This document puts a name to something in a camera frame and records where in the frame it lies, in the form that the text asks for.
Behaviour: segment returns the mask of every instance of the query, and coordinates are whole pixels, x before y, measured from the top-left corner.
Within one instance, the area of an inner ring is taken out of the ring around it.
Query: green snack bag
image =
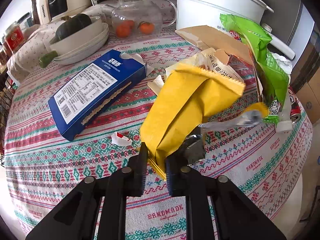
[[[243,43],[247,44],[256,61],[257,72],[263,86],[263,97],[269,106],[269,115],[266,122],[278,122],[276,105],[280,103],[277,110],[284,105],[289,76],[280,68],[274,57],[267,49],[272,40],[271,36],[256,22],[235,15],[220,14],[220,20],[228,31],[237,32]]]

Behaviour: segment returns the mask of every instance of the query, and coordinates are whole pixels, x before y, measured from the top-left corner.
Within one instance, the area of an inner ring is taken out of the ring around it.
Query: tablecloth
[[[155,70],[69,142],[57,130],[48,99],[108,48],[139,53]],[[5,135],[8,188],[26,234],[85,176],[109,176],[127,165],[137,154],[139,128],[156,99],[147,82],[165,75],[168,61],[198,51],[179,37],[173,26],[148,41],[111,36],[104,47],[81,62],[68,66],[51,63],[26,78],[14,95]],[[252,74],[237,71],[245,80],[252,80]],[[247,82],[243,97],[211,120],[234,118],[256,98],[254,83]],[[273,219],[295,186],[311,145],[312,125],[300,107],[302,118],[292,132],[276,133],[274,125],[266,123],[209,132],[206,158],[193,167],[206,176],[228,176]],[[132,145],[111,144],[114,131],[131,138]],[[150,166],[147,171],[143,196],[127,199],[126,239],[186,239],[185,199],[171,198],[166,181]]]

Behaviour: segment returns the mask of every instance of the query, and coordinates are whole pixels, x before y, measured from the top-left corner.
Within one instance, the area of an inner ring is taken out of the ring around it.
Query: blue box
[[[125,92],[146,77],[147,65],[110,50],[89,64],[49,99],[60,134],[72,141]]]

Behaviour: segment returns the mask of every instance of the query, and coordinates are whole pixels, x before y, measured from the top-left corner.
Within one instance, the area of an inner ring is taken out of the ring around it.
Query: teapot handle
[[[172,25],[172,24],[177,20],[177,17],[178,17],[178,10],[177,10],[177,8],[176,8],[176,6],[174,5],[174,3],[173,3],[173,2],[171,2],[170,0],[165,0],[165,1],[167,1],[168,3],[170,3],[170,4],[172,5],[172,7],[174,8],[174,10],[175,10],[175,16],[174,16],[174,19],[173,19],[170,23],[168,23],[168,24],[164,24],[164,25],[163,25],[163,27],[168,27],[168,26]]]

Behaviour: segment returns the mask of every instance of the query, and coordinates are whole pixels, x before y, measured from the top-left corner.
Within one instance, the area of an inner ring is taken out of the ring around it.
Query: yellow wrapper
[[[164,160],[206,118],[230,107],[245,84],[220,74],[180,63],[164,83],[140,129],[149,163],[166,178]]]

